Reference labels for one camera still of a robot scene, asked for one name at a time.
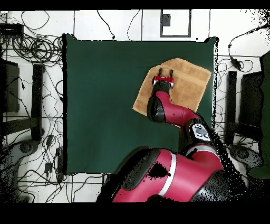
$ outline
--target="robot elbow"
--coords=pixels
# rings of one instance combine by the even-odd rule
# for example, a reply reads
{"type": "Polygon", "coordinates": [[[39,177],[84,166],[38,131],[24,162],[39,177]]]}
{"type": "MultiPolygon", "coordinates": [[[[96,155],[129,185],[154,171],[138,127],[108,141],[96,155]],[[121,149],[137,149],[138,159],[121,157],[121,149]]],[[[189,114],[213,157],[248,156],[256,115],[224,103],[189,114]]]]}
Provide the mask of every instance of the robot elbow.
{"type": "Polygon", "coordinates": [[[166,122],[164,109],[162,102],[156,96],[151,96],[147,104],[147,117],[152,122],[163,123],[166,122]]]}

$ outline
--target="floor tile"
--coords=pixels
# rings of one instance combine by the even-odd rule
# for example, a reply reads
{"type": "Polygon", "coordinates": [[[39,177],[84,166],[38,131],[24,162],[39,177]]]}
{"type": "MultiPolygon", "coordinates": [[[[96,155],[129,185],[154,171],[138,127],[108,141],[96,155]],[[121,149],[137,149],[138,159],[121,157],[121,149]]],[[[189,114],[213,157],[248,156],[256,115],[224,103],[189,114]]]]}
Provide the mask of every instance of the floor tile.
{"type": "MultiPolygon", "coordinates": [[[[141,39],[141,10],[99,10],[99,13],[108,23],[116,41],[141,39]]],[[[108,26],[96,10],[75,11],[75,37],[78,40],[112,40],[108,26]]]]}
{"type": "Polygon", "coordinates": [[[101,191],[102,184],[73,184],[73,199],[74,202],[96,202],[101,191]]]}
{"type": "Polygon", "coordinates": [[[170,15],[170,26],[164,26],[162,35],[189,35],[189,10],[162,10],[170,15]]]}
{"type": "Polygon", "coordinates": [[[102,183],[101,174],[87,174],[87,173],[78,173],[73,177],[74,183],[102,183]]]}
{"type": "Polygon", "coordinates": [[[208,38],[209,10],[191,10],[191,38],[161,38],[160,10],[143,10],[143,41],[204,41],[208,38]]]}
{"type": "MultiPolygon", "coordinates": [[[[211,10],[210,36],[219,38],[218,53],[228,55],[230,41],[259,27],[259,21],[260,18],[254,10],[211,10]]],[[[269,35],[265,30],[260,30],[235,39],[230,55],[262,56],[269,50],[269,35]]]]}

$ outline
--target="orange towel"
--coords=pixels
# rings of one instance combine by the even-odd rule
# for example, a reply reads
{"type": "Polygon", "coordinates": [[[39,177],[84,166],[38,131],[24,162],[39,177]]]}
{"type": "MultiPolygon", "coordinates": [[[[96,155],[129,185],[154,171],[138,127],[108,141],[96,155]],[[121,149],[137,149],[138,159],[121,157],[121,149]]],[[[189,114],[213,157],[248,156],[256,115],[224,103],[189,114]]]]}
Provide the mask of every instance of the orange towel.
{"type": "Polygon", "coordinates": [[[173,70],[175,83],[170,90],[171,102],[197,111],[211,72],[180,58],[166,61],[148,71],[132,109],[147,116],[147,103],[153,89],[152,79],[158,74],[159,68],[162,68],[161,76],[165,77],[169,77],[170,69],[173,70]]]}

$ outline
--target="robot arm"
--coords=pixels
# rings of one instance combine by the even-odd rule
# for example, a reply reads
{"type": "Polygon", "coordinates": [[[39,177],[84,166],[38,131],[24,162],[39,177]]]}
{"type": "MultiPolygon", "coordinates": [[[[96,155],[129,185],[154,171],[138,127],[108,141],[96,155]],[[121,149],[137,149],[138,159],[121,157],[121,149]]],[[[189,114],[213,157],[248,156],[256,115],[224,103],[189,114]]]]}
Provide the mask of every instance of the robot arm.
{"type": "Polygon", "coordinates": [[[174,201],[229,201],[229,180],[201,118],[170,102],[170,78],[153,79],[147,116],[153,122],[182,126],[187,144],[179,153],[146,148],[127,159],[102,187],[97,202],[145,202],[157,195],[174,201]]]}

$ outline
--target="black cable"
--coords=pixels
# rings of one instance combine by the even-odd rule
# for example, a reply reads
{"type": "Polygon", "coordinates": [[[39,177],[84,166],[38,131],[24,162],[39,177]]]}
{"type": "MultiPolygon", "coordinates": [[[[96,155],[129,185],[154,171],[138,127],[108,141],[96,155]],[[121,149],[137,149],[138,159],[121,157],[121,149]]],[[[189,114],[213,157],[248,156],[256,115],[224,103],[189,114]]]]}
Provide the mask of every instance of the black cable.
{"type": "Polygon", "coordinates": [[[65,184],[65,191],[66,191],[66,199],[67,199],[68,203],[70,203],[70,201],[69,201],[69,196],[68,196],[67,183],[65,184]]]}
{"type": "Polygon", "coordinates": [[[49,78],[50,78],[50,80],[51,80],[51,83],[52,83],[52,85],[53,85],[53,88],[56,90],[56,93],[57,93],[59,99],[61,100],[61,102],[63,102],[63,98],[60,97],[60,93],[57,91],[56,86],[54,85],[53,80],[52,80],[50,74],[48,73],[48,71],[47,71],[46,69],[45,69],[45,71],[47,72],[47,74],[48,74],[48,76],[49,76],[49,78]]]}
{"type": "Polygon", "coordinates": [[[63,80],[60,80],[60,81],[55,85],[55,90],[56,90],[56,92],[57,92],[59,95],[61,95],[61,96],[62,96],[63,94],[61,94],[61,93],[58,92],[58,90],[57,90],[57,85],[58,85],[60,82],[62,82],[62,81],[63,81],[63,80]]]}
{"type": "Polygon", "coordinates": [[[238,141],[237,145],[240,145],[244,140],[246,140],[246,137],[242,137],[242,138],[238,141]]]}
{"type": "Polygon", "coordinates": [[[45,203],[50,202],[50,201],[51,201],[51,203],[52,203],[53,200],[54,200],[54,198],[62,191],[62,189],[64,188],[64,185],[66,185],[66,183],[64,183],[62,186],[61,186],[61,184],[59,183],[59,186],[60,186],[60,187],[55,189],[55,191],[47,198],[47,200],[46,200],[45,203]]]}
{"type": "Polygon", "coordinates": [[[100,19],[108,26],[109,31],[110,31],[110,33],[112,34],[112,40],[114,40],[115,36],[114,36],[114,34],[111,32],[110,26],[109,26],[108,23],[106,23],[105,20],[101,17],[101,15],[99,14],[99,11],[98,11],[98,10],[97,10],[97,13],[98,13],[100,19]]]}
{"type": "Polygon", "coordinates": [[[141,10],[138,10],[138,12],[136,13],[136,15],[132,18],[132,20],[131,20],[131,22],[130,22],[130,24],[129,24],[129,28],[130,28],[130,26],[131,26],[132,21],[134,20],[134,18],[138,15],[138,13],[139,13],[140,11],[141,11],[141,10]]]}
{"type": "Polygon", "coordinates": [[[87,180],[88,180],[89,178],[102,178],[102,176],[88,176],[88,178],[86,178],[85,181],[83,182],[82,186],[81,186],[79,189],[77,189],[76,191],[74,191],[74,193],[73,193],[73,200],[71,200],[72,203],[75,201],[75,193],[76,193],[77,191],[79,191],[80,189],[83,188],[83,186],[85,185],[85,183],[87,182],[87,180]]]}
{"type": "Polygon", "coordinates": [[[24,108],[25,108],[25,110],[26,110],[26,113],[27,113],[28,117],[31,119],[31,117],[30,117],[30,115],[29,115],[29,113],[28,113],[28,110],[27,110],[25,104],[23,103],[23,101],[22,101],[19,97],[16,97],[12,92],[8,91],[8,93],[10,93],[12,96],[14,96],[14,97],[15,97],[16,99],[18,99],[20,102],[22,102],[22,104],[23,104],[23,106],[24,106],[24,108]]]}
{"type": "Polygon", "coordinates": [[[39,28],[30,28],[29,26],[27,26],[27,25],[25,24],[25,22],[24,22],[24,20],[23,20],[23,14],[24,14],[25,12],[26,12],[26,11],[23,11],[23,12],[22,12],[21,18],[22,18],[22,21],[23,21],[23,24],[25,25],[25,27],[28,28],[29,30],[39,30],[39,29],[43,28],[44,26],[46,26],[46,24],[48,23],[48,21],[49,21],[49,19],[50,19],[49,14],[48,14],[46,11],[44,11],[44,12],[47,14],[47,16],[48,16],[48,19],[47,19],[47,21],[44,23],[44,25],[42,25],[42,26],[39,27],[39,28]]]}
{"type": "Polygon", "coordinates": [[[29,187],[31,187],[31,186],[33,185],[33,183],[30,184],[27,188],[25,188],[24,191],[25,191],[26,189],[28,189],[29,187]]]}
{"type": "MultiPolygon", "coordinates": [[[[45,159],[46,151],[47,151],[48,149],[50,149],[50,148],[48,148],[48,149],[45,148],[45,146],[44,146],[44,141],[43,141],[43,143],[42,143],[42,148],[44,148],[44,157],[43,157],[42,162],[40,163],[39,167],[36,169],[36,171],[41,167],[41,165],[42,165],[42,163],[43,163],[43,161],[44,161],[44,159],[45,159]]],[[[26,162],[26,163],[22,163],[21,165],[25,165],[25,164],[27,164],[27,163],[29,163],[29,162],[32,162],[32,161],[35,161],[35,160],[31,160],[31,161],[28,161],[28,162],[26,162]]],[[[16,162],[15,164],[12,164],[12,165],[10,165],[9,167],[7,167],[7,168],[1,170],[0,173],[6,171],[6,170],[8,170],[8,169],[10,169],[11,167],[15,166],[17,163],[18,163],[18,162],[16,162]]]]}
{"type": "MultiPolygon", "coordinates": [[[[46,159],[45,159],[45,156],[46,156],[46,155],[48,156],[47,151],[50,150],[50,147],[48,147],[48,148],[46,149],[46,148],[45,148],[45,145],[44,145],[44,142],[45,142],[45,140],[46,140],[48,137],[49,137],[49,135],[46,136],[46,138],[44,139],[44,141],[43,141],[43,143],[42,143],[42,148],[41,148],[41,149],[44,148],[44,156],[43,156],[43,159],[42,159],[40,165],[39,165],[38,168],[36,169],[36,171],[38,171],[38,169],[41,167],[41,165],[43,164],[43,161],[46,160],[46,159]]],[[[52,156],[52,157],[53,157],[53,163],[54,163],[54,162],[55,162],[55,159],[56,159],[56,156],[52,156]]]]}
{"type": "Polygon", "coordinates": [[[32,193],[30,193],[30,192],[22,191],[22,190],[19,189],[19,188],[18,188],[18,190],[19,190],[21,193],[26,193],[26,194],[32,195],[32,196],[33,196],[33,201],[32,201],[31,203],[34,203],[34,201],[35,201],[35,195],[34,195],[34,194],[32,194],[32,193]]]}
{"type": "Polygon", "coordinates": [[[19,80],[21,80],[21,82],[22,82],[22,88],[23,89],[25,89],[25,86],[24,86],[24,84],[23,84],[23,80],[19,77],[19,75],[18,75],[18,77],[16,77],[15,79],[13,79],[8,85],[7,85],[7,87],[9,87],[13,82],[15,82],[17,79],[19,79],[19,80]]]}
{"type": "Polygon", "coordinates": [[[55,123],[57,123],[57,128],[55,129],[60,135],[63,135],[63,132],[59,132],[58,128],[59,128],[59,123],[63,125],[63,123],[61,123],[60,121],[55,121],[55,123]]]}
{"type": "Polygon", "coordinates": [[[42,175],[40,175],[37,171],[35,171],[35,170],[28,170],[19,180],[18,180],[18,182],[22,179],[22,178],[24,178],[26,175],[27,175],[27,173],[29,173],[30,171],[32,171],[32,172],[34,172],[35,174],[37,174],[40,178],[42,178],[42,179],[44,179],[45,181],[47,181],[48,183],[50,183],[50,184],[52,184],[52,185],[57,185],[57,184],[55,184],[55,182],[51,182],[51,181],[49,181],[47,178],[45,178],[45,177],[43,177],[42,175]]]}
{"type": "Polygon", "coordinates": [[[18,135],[15,137],[15,139],[9,144],[9,146],[11,146],[12,144],[14,144],[15,141],[17,140],[17,138],[18,138],[20,135],[22,135],[22,134],[24,134],[24,133],[26,133],[26,132],[29,132],[30,130],[31,130],[31,128],[29,128],[29,129],[26,130],[25,132],[21,132],[20,134],[18,134],[18,135]]]}
{"type": "Polygon", "coordinates": [[[62,38],[56,37],[54,41],[50,41],[46,38],[34,38],[25,34],[21,38],[11,38],[11,43],[9,40],[7,42],[7,49],[14,50],[18,57],[30,63],[53,63],[52,66],[56,64],[60,65],[62,60],[62,38]]]}
{"type": "Polygon", "coordinates": [[[60,119],[60,117],[57,118],[57,119],[55,120],[54,126],[53,126],[53,130],[52,130],[52,132],[51,132],[51,135],[52,135],[52,133],[53,133],[54,130],[56,130],[59,134],[62,134],[62,133],[60,133],[60,132],[55,128],[55,124],[56,124],[56,123],[57,123],[57,126],[58,126],[58,123],[60,123],[60,124],[63,125],[63,123],[61,123],[60,121],[57,121],[58,119],[60,119]]]}
{"type": "Polygon", "coordinates": [[[243,61],[240,61],[240,62],[239,62],[237,59],[234,59],[234,58],[230,55],[230,48],[231,48],[231,46],[232,46],[232,42],[233,42],[235,39],[239,38],[240,36],[248,35],[248,34],[253,33],[253,32],[255,32],[255,31],[258,31],[258,30],[261,30],[261,29],[265,29],[265,28],[269,28],[269,27],[270,27],[270,24],[269,24],[269,22],[267,22],[266,24],[264,24],[264,25],[262,25],[262,26],[259,26],[259,27],[257,27],[257,28],[254,28],[254,29],[252,29],[252,30],[247,31],[246,33],[243,33],[243,34],[241,34],[241,35],[236,36],[235,38],[233,38],[233,39],[230,41],[230,44],[228,45],[228,52],[229,52],[230,60],[231,60],[232,64],[234,65],[234,67],[235,67],[236,69],[238,69],[238,70],[241,71],[241,72],[245,72],[245,73],[250,72],[250,71],[252,70],[252,68],[253,68],[253,62],[252,62],[251,60],[245,60],[245,61],[250,61],[250,62],[252,63],[252,68],[251,68],[250,70],[248,70],[248,71],[243,71],[242,69],[243,69],[244,65],[243,65],[243,67],[242,67],[241,64],[240,64],[241,62],[243,63],[243,61]]]}

